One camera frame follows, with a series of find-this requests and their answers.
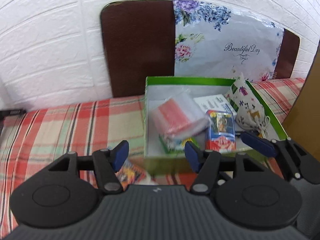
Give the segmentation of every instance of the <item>open box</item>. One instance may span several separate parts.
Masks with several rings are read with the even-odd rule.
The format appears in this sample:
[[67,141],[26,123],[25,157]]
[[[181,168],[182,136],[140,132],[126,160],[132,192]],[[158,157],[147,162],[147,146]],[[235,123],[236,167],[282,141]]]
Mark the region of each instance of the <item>open box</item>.
[[[184,154],[166,154],[159,140],[154,123],[150,118],[150,111],[183,89],[188,89],[191,96],[202,97],[217,94],[225,94],[233,84],[233,79],[202,78],[202,77],[147,77],[145,91],[145,158],[144,167],[150,174],[168,174],[190,171],[189,164]],[[268,126],[268,139],[283,140],[287,137],[282,125],[275,117],[271,109],[247,81],[248,86],[263,105],[265,115],[270,117]],[[205,147],[205,133],[196,136],[201,149]],[[237,152],[246,152],[253,158],[262,161],[265,157],[244,144],[240,138],[236,139],[236,150],[225,155],[233,156]]]

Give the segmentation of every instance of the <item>green packet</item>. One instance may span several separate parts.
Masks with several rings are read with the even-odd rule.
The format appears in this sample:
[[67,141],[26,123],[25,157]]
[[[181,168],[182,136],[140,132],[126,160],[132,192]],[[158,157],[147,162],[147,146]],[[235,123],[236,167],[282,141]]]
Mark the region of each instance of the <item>green packet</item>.
[[160,142],[167,154],[179,154],[184,153],[184,146],[187,141],[193,142],[197,147],[199,147],[196,139],[194,137],[189,137],[185,140],[169,140],[165,139],[163,136],[159,135]]

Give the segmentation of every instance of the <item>round black disc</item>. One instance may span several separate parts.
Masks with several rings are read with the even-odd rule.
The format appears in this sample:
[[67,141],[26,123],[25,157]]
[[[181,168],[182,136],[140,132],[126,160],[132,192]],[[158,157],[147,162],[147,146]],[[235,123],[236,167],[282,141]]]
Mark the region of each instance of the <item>round black disc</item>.
[[220,186],[215,202],[234,223],[269,230],[291,225],[302,198],[299,191],[275,174],[246,172]]
[[44,172],[21,184],[10,198],[18,221],[36,228],[58,228],[88,216],[98,203],[90,183],[67,172]]

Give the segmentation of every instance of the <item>white brick wall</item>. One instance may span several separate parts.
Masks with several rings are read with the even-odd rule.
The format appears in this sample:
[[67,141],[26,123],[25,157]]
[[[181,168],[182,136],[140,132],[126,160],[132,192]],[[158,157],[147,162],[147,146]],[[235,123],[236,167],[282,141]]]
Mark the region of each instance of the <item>white brick wall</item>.
[[[100,12],[119,0],[0,0],[0,108],[111,97]],[[300,36],[292,73],[305,77],[320,37],[320,0],[204,0],[238,6]]]

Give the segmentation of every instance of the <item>plaid tablecloth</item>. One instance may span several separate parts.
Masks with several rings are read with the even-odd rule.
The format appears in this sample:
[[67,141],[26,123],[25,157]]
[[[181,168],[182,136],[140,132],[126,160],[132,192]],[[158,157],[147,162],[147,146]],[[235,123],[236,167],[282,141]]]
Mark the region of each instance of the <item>plaid tablecloth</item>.
[[[273,80],[254,84],[282,122],[288,114],[304,79]],[[42,109],[22,118],[8,117],[0,137],[0,238],[16,226],[9,209],[9,196],[23,181],[68,151],[89,155],[95,150],[114,147],[128,140],[131,156],[144,148],[143,96],[114,98]],[[266,166],[280,174],[273,159]],[[128,176],[144,178],[138,167]],[[152,178],[159,184],[185,184],[189,187],[195,174],[168,174]],[[95,184],[92,172],[80,177]]]

